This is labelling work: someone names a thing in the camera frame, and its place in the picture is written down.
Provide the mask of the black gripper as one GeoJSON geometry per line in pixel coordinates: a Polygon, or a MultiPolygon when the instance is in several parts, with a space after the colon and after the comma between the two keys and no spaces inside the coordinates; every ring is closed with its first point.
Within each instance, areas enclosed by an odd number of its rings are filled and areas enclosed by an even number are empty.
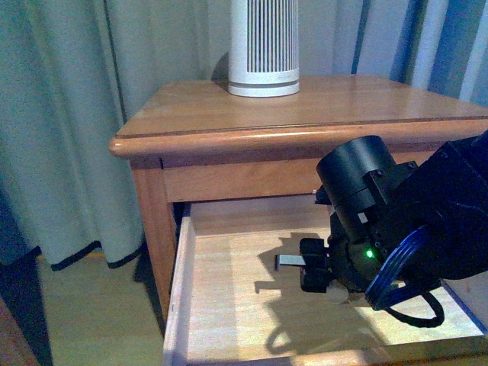
{"type": "Polygon", "coordinates": [[[316,203],[333,209],[328,239],[303,238],[298,255],[276,255],[274,268],[297,267],[305,292],[327,296],[329,287],[346,288],[349,296],[365,292],[386,257],[374,238],[381,195],[373,192],[370,181],[381,178],[390,183],[416,167],[414,162],[397,164],[378,136],[336,147],[316,166],[322,182],[316,203]]]}

